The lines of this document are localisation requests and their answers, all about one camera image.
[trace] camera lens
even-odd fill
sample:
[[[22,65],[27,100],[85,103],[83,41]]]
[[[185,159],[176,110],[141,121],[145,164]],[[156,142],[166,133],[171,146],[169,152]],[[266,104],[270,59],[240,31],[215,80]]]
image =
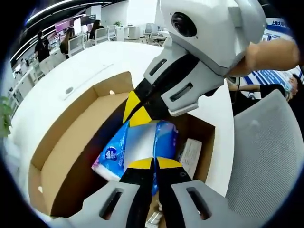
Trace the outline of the camera lens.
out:
[[[197,30],[193,21],[184,13],[176,12],[171,18],[171,24],[184,37],[193,37]]]

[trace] cardboard box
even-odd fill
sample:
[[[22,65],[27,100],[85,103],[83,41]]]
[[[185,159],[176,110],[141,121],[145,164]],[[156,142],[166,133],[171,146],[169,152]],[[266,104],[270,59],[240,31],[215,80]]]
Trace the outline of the cardboard box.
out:
[[[91,166],[120,128],[132,90],[130,73],[121,73],[89,88],[58,117],[31,160],[28,189],[33,207],[54,217],[70,217],[85,198],[106,184]],[[177,150],[187,138],[202,142],[195,178],[205,181],[214,126],[189,114],[168,121],[179,130]]]

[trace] potted plant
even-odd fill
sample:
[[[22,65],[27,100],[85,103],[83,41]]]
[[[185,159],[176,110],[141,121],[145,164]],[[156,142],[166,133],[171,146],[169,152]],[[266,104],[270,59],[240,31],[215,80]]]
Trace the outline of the potted plant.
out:
[[[10,134],[10,116],[13,110],[9,105],[9,99],[5,96],[0,96],[0,137],[8,137]]]
[[[120,27],[122,25],[122,23],[120,21],[116,21],[113,25]]]

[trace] ceiling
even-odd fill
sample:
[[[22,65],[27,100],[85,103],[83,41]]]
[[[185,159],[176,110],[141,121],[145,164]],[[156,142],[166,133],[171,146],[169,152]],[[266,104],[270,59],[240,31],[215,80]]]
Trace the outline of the ceiling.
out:
[[[11,65],[15,65],[17,57],[22,54],[35,40],[39,31],[43,30],[45,34],[55,29],[54,24],[69,17],[85,13],[85,10],[91,6],[107,6],[125,0],[48,0],[40,1],[29,15],[24,29],[13,44],[10,56]]]

